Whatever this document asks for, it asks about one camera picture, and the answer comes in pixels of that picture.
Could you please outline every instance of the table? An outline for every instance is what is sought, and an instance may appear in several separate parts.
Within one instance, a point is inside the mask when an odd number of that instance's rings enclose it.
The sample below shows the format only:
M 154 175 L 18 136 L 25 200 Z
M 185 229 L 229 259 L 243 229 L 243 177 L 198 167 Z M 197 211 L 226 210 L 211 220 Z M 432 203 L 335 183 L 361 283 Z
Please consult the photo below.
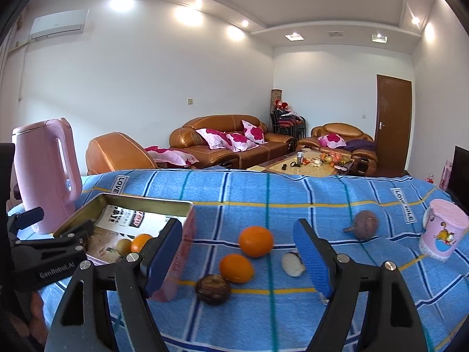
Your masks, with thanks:
M 321 154 L 321 152 L 319 151 L 310 150 L 307 148 L 304 148 L 302 152 L 304 153 L 305 158 L 319 158 Z M 309 163 L 307 165 L 301 165 L 300 167 L 291 167 L 290 163 L 292 161 L 296 161 L 297 153 L 298 151 L 295 151 L 289 153 L 288 155 L 274 158 L 272 160 L 267 161 L 266 163 L 262 163 L 259 165 L 255 165 L 254 167 L 248 168 L 248 171 L 271 172 L 287 175 L 305 175 L 313 177 L 327 177 L 333 175 L 348 175 L 353 165 L 353 160 L 351 160 L 347 164 L 344 164 L 343 167 L 347 168 L 346 171 L 338 170 L 326 163 L 321 164 L 320 167 L 315 167 L 312 163 Z M 283 164 L 287 165 L 286 170 L 282 169 Z

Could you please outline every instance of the floral pillow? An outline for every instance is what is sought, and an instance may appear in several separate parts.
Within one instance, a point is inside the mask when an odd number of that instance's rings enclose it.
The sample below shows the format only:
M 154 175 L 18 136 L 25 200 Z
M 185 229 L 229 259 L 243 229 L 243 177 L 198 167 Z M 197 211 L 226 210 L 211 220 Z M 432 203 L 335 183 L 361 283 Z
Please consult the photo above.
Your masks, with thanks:
M 241 134 L 227 134 L 227 138 L 231 140 L 231 143 L 233 144 L 232 150 L 234 152 L 243 152 L 245 150 L 251 150 L 258 147 L 256 143 Z
M 210 128 L 197 129 L 196 132 L 205 139 L 211 150 L 233 150 L 231 140 L 223 132 Z
M 329 147 L 329 148 L 339 148 L 339 147 L 345 147 L 346 143 L 344 139 L 342 139 L 339 135 L 337 134 L 329 134 L 326 136 L 320 136 L 317 138 L 318 141 L 321 144 L 321 147 Z
M 242 121 L 242 125 L 244 126 L 244 136 L 249 140 L 257 144 L 264 144 L 266 142 L 261 127 L 256 127 L 247 121 Z
M 159 148 L 155 145 L 145 148 L 145 150 L 156 163 L 170 163 L 173 165 L 190 167 L 192 164 L 199 162 L 199 160 L 190 153 L 182 152 L 180 150 L 169 150 L 167 148 Z

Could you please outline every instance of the orange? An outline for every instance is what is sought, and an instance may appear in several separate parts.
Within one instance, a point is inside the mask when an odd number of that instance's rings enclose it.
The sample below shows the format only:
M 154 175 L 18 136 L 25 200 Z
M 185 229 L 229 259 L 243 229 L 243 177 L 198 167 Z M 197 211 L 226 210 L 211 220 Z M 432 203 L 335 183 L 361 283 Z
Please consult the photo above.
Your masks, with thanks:
M 241 232 L 238 243 L 248 257 L 259 258 L 272 250 L 273 235 L 262 226 L 251 226 Z
M 246 257 L 240 254 L 228 254 L 220 262 L 220 274 L 230 282 L 246 283 L 254 275 L 254 268 Z
M 151 238 L 153 237 L 145 233 L 137 235 L 130 245 L 130 251 L 132 251 L 132 253 L 140 253 L 147 241 Z

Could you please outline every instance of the pink cup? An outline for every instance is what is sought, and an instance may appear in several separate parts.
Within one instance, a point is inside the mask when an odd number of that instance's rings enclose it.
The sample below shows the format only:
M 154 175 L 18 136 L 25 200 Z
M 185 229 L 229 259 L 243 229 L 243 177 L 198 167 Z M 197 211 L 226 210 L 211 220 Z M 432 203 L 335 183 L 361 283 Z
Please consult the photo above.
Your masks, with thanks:
M 423 226 L 420 251 L 446 262 L 469 228 L 469 218 L 455 204 L 436 198 L 425 212 Z

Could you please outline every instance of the brown leather sofa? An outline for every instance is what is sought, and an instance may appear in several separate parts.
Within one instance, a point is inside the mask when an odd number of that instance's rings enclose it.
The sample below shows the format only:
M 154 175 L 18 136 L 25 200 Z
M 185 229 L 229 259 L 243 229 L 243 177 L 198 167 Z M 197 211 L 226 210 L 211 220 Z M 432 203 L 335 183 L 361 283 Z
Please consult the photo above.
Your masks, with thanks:
M 158 168 L 146 150 L 121 132 L 95 137 L 86 150 L 88 175 L 125 169 Z
M 221 132 L 242 134 L 244 129 L 242 120 L 261 127 L 266 143 L 244 152 L 211 150 L 207 142 L 196 132 L 197 129 L 211 128 Z M 264 123 L 250 115 L 213 115 L 195 118 L 174 130 L 169 137 L 171 147 L 191 153 L 199 160 L 199 163 L 195 164 L 197 168 L 220 164 L 229 168 L 247 169 L 286 155 L 293 150 L 294 144 L 295 140 L 291 136 L 269 133 Z
M 369 141 L 373 141 L 373 138 L 363 133 L 357 127 L 354 127 L 350 124 L 346 123 L 327 123 L 323 126 L 315 127 L 311 130 L 311 137 L 305 137 L 300 139 L 296 145 L 296 150 L 302 150 L 303 148 L 311 148 L 313 150 L 319 150 L 323 153 L 329 153 L 331 151 L 328 147 L 321 147 L 320 142 L 318 141 L 318 137 L 329 135 L 329 134 L 337 134 L 342 137 L 346 142 L 352 139 L 365 139 Z M 376 153 L 372 150 L 366 149 L 358 149 L 353 152 L 336 148 L 335 151 L 339 151 L 343 155 L 349 156 L 351 159 L 354 160 L 352 166 L 352 172 L 356 172 L 358 164 L 362 158 L 368 159 L 368 169 L 365 172 L 365 176 L 373 176 L 376 172 L 377 164 L 378 164 L 378 157 Z

